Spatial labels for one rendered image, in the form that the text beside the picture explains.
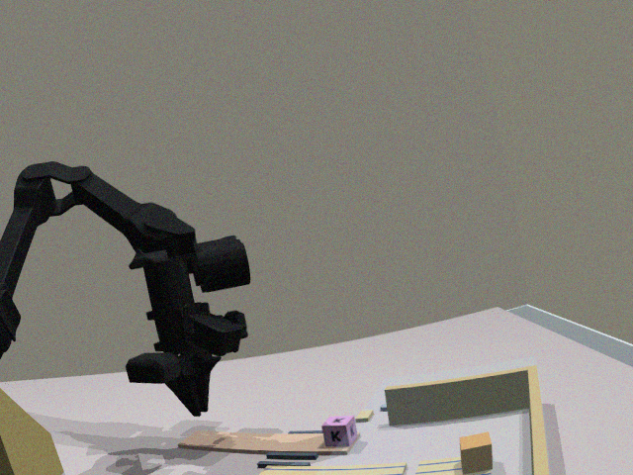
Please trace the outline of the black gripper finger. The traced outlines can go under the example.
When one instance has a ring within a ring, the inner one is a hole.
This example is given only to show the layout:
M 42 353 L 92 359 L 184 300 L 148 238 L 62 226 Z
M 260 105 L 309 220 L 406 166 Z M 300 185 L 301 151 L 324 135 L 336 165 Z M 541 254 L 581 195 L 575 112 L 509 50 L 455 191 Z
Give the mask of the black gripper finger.
M 193 370 L 170 380 L 168 383 L 165 382 L 166 386 L 171 389 L 194 417 L 201 416 L 201 407 L 195 384 L 195 379 L 199 372 L 200 368 L 193 368 Z
M 195 384 L 197 386 L 198 400 L 200 402 L 201 412 L 208 411 L 208 403 L 209 403 L 209 383 L 210 383 L 210 373 L 214 366 L 221 360 L 221 357 L 213 356 L 206 361 L 199 362 L 194 361 L 191 362 L 193 368 L 200 368 L 200 372 L 195 379 Z

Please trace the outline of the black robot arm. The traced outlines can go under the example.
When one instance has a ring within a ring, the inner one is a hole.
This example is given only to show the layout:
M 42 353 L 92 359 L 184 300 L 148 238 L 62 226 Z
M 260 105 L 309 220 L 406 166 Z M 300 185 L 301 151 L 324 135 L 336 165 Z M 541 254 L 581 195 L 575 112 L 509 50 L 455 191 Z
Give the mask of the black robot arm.
M 71 184 L 72 192 L 55 199 L 50 179 Z M 189 274 L 203 293 L 250 283 L 244 244 L 235 236 L 197 243 L 195 228 L 155 203 L 132 200 L 87 166 L 55 161 L 27 166 L 18 176 L 14 211 L 0 240 L 0 359 L 15 335 L 21 315 L 13 302 L 22 267 L 38 225 L 84 205 L 129 240 L 136 252 L 130 269 L 143 268 L 151 304 L 193 295 Z M 243 313 L 210 313 L 208 302 L 199 312 L 183 307 L 178 344 L 191 341 L 215 356 L 238 352 L 248 337 Z M 189 343 L 189 344 L 188 344 Z

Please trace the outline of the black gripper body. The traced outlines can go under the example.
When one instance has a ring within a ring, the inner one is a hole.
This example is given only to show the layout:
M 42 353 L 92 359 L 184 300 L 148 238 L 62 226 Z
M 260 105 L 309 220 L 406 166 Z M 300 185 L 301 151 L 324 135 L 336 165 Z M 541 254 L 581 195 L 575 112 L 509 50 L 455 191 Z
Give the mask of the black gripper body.
M 189 345 L 178 344 L 179 320 L 183 318 L 183 307 L 190 304 L 193 313 L 200 311 L 201 302 L 195 303 L 193 295 L 172 302 L 151 304 L 152 311 L 146 312 L 146 315 L 148 320 L 155 321 L 159 342 L 153 345 L 157 352 L 146 352 L 128 361 L 126 369 L 130 383 L 168 383 L 193 370 L 191 362 L 203 362 L 213 357 L 192 341 Z

